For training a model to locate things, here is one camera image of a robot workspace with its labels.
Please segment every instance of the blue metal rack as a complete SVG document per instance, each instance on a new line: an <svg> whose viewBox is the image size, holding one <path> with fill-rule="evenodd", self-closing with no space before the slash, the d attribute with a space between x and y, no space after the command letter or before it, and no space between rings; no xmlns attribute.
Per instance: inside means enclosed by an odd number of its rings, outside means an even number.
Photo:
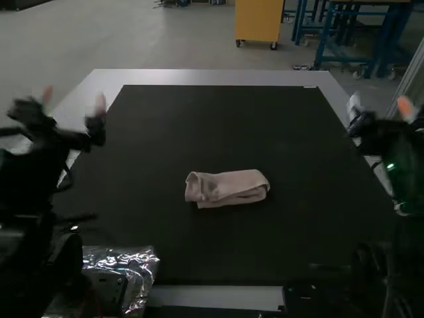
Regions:
<svg viewBox="0 0 424 318"><path fill-rule="evenodd" d="M360 11L362 5L379 5L389 6L387 12L367 12ZM387 43L392 45L397 43L395 37L398 33L403 30L403 27L399 26L399 22L406 23L409 15L406 15L405 6L407 3L384 3L384 2L360 2L360 3L346 3L340 1L331 1L327 12L327 18L325 21L324 28L321 33L321 41L315 55L315 62L313 70L318 70L323 62L341 62L341 63L359 63L365 64L366 69L364 72L364 78L370 78L376 64L380 57L385 56L387 60L392 59L392 55L388 54L387 51L391 46L387 47ZM374 47L374 51L370 58L357 58L347 56L340 44L348 44L355 27L356 17L359 15L368 16L385 16L383 25L379 30L379 35ZM337 35L333 38L329 36L331 33ZM334 54L333 56L324 56L325 47Z"/></svg>
<svg viewBox="0 0 424 318"><path fill-rule="evenodd" d="M408 65L412 59L412 54L398 46L398 42L412 11L414 11L414 4L415 3L404 3L401 5L401 15L396 21L396 28L391 34L390 40L386 45L386 49L382 54L380 66L377 69L378 78L386 76L389 64Z"/></svg>

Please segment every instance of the cloth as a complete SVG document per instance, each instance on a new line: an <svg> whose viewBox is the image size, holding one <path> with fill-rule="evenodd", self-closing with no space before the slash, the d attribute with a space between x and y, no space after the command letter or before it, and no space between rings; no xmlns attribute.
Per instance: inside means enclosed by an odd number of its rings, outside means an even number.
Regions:
<svg viewBox="0 0 424 318"><path fill-rule="evenodd" d="M199 209L261 201L270 189L270 183L258 170L190 172L185 183L185 200L197 202Z"/></svg>

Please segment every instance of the cable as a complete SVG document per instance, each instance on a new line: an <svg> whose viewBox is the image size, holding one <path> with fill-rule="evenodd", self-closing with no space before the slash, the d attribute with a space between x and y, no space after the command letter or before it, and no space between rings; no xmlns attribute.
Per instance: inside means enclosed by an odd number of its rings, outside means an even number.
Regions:
<svg viewBox="0 0 424 318"><path fill-rule="evenodd" d="M384 300L382 318L390 318L390 313L392 312L392 304L394 298L394 291L392 286L392 277L394 275L394 263L392 258L391 250L386 251L386 260L387 260L387 281L386 281L386 298Z"/></svg>

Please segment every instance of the concrete floor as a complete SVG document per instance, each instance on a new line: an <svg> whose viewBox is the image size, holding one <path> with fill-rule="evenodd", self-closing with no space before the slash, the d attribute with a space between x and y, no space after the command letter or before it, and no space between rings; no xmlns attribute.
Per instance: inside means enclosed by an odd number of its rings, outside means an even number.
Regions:
<svg viewBox="0 0 424 318"><path fill-rule="evenodd" d="M263 43L236 48L233 6L152 7L152 0L57 0L0 12L0 125L12 98L54 84L51 109L96 68L290 70L313 63L317 41L294 46L292 25L281 25L276 52ZM364 103L382 113L398 85L331 71L347 93L360 89Z"/></svg>

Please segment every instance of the yellow cabinet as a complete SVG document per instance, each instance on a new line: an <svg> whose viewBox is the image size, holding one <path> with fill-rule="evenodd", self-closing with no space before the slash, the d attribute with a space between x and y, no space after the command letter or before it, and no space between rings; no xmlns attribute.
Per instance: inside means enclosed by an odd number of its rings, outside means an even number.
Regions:
<svg viewBox="0 0 424 318"><path fill-rule="evenodd" d="M236 0L237 40L277 42L284 0Z"/></svg>

